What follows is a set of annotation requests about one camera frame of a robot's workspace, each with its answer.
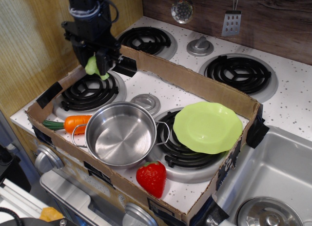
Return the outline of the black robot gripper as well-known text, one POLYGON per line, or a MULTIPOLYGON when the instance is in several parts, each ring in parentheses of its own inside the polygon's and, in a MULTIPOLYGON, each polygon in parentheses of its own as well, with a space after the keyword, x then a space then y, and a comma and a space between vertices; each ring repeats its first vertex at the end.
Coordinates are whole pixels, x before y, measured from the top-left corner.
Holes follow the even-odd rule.
POLYGON ((64 21, 61 24, 65 30, 64 36, 71 42, 79 63, 85 67, 95 55, 100 76, 106 75, 108 70, 123 59, 120 43, 111 34, 112 24, 110 14, 103 12, 85 19, 74 18, 74 21, 64 21))

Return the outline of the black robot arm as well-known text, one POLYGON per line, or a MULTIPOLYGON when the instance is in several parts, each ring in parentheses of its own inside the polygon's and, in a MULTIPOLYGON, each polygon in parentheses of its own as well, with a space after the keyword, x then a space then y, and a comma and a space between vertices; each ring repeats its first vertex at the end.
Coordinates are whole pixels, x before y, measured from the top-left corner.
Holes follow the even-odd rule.
POLYGON ((69 13, 74 21, 61 26, 79 63, 87 74, 108 78, 108 71, 122 60, 121 44, 111 34, 119 18, 116 5, 110 0, 69 0, 69 13))

